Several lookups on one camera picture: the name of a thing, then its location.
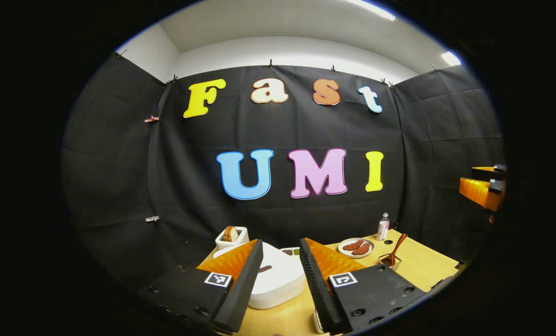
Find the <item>ceiling light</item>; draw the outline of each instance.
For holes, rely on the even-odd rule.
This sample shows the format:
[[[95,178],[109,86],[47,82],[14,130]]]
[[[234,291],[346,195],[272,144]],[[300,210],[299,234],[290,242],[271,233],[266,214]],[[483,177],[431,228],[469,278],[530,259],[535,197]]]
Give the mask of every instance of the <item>ceiling light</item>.
[[[460,65],[461,64],[461,61],[459,59],[457,59],[457,57],[453,53],[451,53],[450,51],[448,51],[448,53],[443,53],[442,58],[444,58],[444,60],[446,62],[448,62],[448,64],[450,64],[450,65]]]
[[[346,1],[350,2],[351,4],[361,6],[365,9],[369,9],[370,11],[376,13],[377,15],[379,15],[381,17],[385,17],[386,19],[388,19],[390,21],[394,21],[394,19],[396,19],[396,17],[394,15],[391,15],[391,13],[388,13],[384,9],[373,6],[372,4],[368,4],[367,2],[364,2],[364,1],[361,1],[361,0],[346,0]]]

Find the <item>blue letter u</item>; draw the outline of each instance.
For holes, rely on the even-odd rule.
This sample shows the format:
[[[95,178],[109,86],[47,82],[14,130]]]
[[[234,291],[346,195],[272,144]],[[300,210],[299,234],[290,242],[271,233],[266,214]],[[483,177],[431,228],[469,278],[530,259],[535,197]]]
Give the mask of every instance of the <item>blue letter u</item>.
[[[240,152],[221,153],[216,157],[222,171],[222,185],[226,193],[237,200],[255,200],[268,193],[271,185],[270,158],[274,151],[257,149],[251,158],[257,162],[257,185],[245,187],[240,179],[240,162],[244,156]]]

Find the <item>orange soft pad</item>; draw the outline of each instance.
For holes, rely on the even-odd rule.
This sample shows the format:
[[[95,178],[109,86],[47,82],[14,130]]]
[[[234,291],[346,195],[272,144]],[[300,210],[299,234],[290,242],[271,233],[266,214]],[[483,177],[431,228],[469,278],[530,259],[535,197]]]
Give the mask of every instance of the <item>orange soft pad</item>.
[[[327,284],[327,277],[333,274],[352,272],[366,268],[346,255],[329,249],[328,247],[325,247],[309,238],[305,238],[305,241],[309,245],[309,249],[315,257],[317,266],[319,267],[321,276],[323,277],[323,281],[326,283],[328,288],[330,288],[330,286]]]
[[[257,242],[257,239],[236,247],[217,258],[208,260],[197,266],[197,268],[208,272],[229,274],[235,279],[235,282],[233,282],[234,284],[239,278],[239,274],[243,270],[243,266],[247,262],[247,258],[253,250],[255,242]]]

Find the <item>wooden spatula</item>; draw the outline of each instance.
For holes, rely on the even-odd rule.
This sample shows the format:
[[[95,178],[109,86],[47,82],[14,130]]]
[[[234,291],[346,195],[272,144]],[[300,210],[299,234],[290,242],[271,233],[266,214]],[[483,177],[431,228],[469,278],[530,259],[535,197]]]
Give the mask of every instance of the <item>wooden spatula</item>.
[[[384,259],[380,260],[384,265],[390,267],[396,263],[396,259],[395,259],[396,251],[398,250],[400,244],[402,244],[402,241],[406,238],[406,236],[408,236],[408,234],[406,233],[401,234],[400,238],[398,238],[398,242],[396,242],[396,246],[394,247],[392,253],[388,254],[388,257],[385,257]]]

